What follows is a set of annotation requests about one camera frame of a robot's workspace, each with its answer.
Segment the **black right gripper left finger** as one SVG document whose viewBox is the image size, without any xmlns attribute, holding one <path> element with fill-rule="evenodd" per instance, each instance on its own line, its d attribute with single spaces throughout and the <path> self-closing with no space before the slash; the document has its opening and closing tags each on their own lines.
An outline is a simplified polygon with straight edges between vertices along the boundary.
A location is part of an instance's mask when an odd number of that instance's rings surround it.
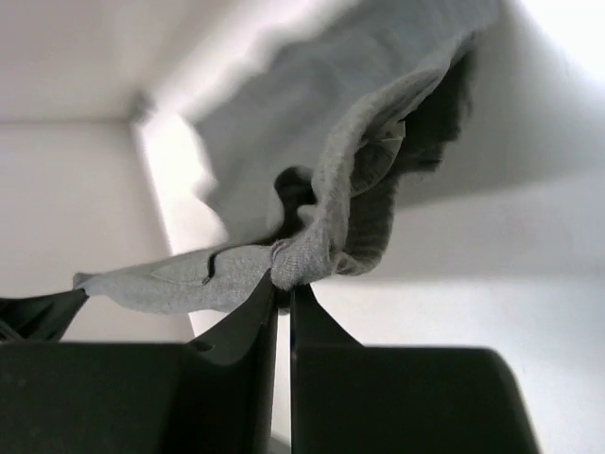
<svg viewBox="0 0 605 454">
<path fill-rule="evenodd" d="M 263 453 L 277 312 L 268 276 L 187 343 L 66 342 L 71 290 L 1 303 L 5 453 Z"/>
</svg>

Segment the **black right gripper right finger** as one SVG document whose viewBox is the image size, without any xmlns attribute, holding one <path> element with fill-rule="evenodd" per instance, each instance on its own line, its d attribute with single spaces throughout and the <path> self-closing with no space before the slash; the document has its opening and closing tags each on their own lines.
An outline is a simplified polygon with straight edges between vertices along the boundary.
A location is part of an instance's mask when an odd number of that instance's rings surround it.
<svg viewBox="0 0 605 454">
<path fill-rule="evenodd" d="M 309 286 L 291 295 L 299 454 L 536 453 L 510 367 L 486 348 L 365 346 Z"/>
</svg>

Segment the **grey shorts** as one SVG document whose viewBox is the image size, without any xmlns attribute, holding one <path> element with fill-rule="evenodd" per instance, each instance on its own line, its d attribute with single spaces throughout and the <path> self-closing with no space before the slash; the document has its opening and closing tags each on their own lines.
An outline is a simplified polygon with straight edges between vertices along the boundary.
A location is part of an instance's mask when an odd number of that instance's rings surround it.
<svg viewBox="0 0 605 454">
<path fill-rule="evenodd" d="M 494 1 L 365 1 L 282 45 L 196 124 L 228 242 L 79 273 L 76 289 L 153 313 L 231 312 L 264 275 L 279 289 L 360 275 L 389 243 L 397 188 L 457 139 Z"/>
</svg>

